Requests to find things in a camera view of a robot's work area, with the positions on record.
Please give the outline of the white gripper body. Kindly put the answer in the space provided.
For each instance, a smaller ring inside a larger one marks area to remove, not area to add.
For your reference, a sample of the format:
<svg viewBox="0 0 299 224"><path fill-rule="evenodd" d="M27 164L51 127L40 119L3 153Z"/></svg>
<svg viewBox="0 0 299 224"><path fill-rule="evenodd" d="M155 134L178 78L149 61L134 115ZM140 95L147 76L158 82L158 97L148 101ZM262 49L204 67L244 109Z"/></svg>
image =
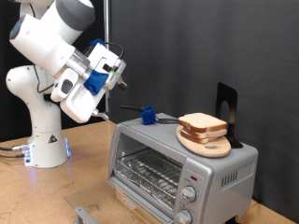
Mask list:
<svg viewBox="0 0 299 224"><path fill-rule="evenodd" d="M87 122L100 103L106 91L117 84L126 63L124 54L115 54L104 45L97 43L88 56L89 69L85 72L71 92L60 102L61 109L77 123Z"/></svg>

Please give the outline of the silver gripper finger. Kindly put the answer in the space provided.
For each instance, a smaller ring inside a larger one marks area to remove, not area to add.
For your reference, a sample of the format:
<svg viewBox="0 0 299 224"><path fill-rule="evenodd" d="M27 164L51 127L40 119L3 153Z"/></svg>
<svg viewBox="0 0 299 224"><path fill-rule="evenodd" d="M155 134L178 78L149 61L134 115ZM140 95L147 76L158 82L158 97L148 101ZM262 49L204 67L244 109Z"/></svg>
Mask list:
<svg viewBox="0 0 299 224"><path fill-rule="evenodd" d="M117 83L118 83L118 87L119 87L121 90L124 91L124 90L127 88L127 84L123 81L122 76L119 76Z"/></svg>
<svg viewBox="0 0 299 224"><path fill-rule="evenodd" d="M102 118L103 120L109 120L109 114L107 112L99 112L97 109L93 111L92 116Z"/></svg>

